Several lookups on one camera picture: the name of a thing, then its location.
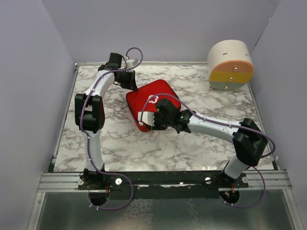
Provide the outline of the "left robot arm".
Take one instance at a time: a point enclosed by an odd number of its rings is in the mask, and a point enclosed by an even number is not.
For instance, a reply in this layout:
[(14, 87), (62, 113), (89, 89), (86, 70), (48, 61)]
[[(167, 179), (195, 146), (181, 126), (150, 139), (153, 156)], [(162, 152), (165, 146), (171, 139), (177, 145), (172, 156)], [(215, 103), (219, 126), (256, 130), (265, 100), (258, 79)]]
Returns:
[(81, 180), (95, 189), (103, 188), (106, 183), (100, 143), (105, 124), (103, 97), (112, 84), (137, 91), (133, 69), (138, 63), (128, 55), (111, 53), (109, 61), (98, 68), (92, 85), (84, 93), (75, 95), (75, 124), (82, 132), (86, 147), (86, 165)]

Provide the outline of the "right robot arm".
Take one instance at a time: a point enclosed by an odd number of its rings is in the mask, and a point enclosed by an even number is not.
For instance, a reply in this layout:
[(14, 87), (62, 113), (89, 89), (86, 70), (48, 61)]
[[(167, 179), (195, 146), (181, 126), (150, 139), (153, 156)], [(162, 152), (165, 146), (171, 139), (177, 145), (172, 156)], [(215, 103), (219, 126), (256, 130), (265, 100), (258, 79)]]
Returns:
[(178, 133), (205, 134), (233, 144), (236, 155), (220, 176), (225, 187), (232, 187), (245, 170), (257, 166), (268, 144), (267, 137), (249, 118), (241, 122), (208, 118), (189, 108), (180, 110), (167, 98), (157, 101), (154, 106), (152, 112), (146, 108), (138, 112), (140, 125), (157, 130), (171, 127)]

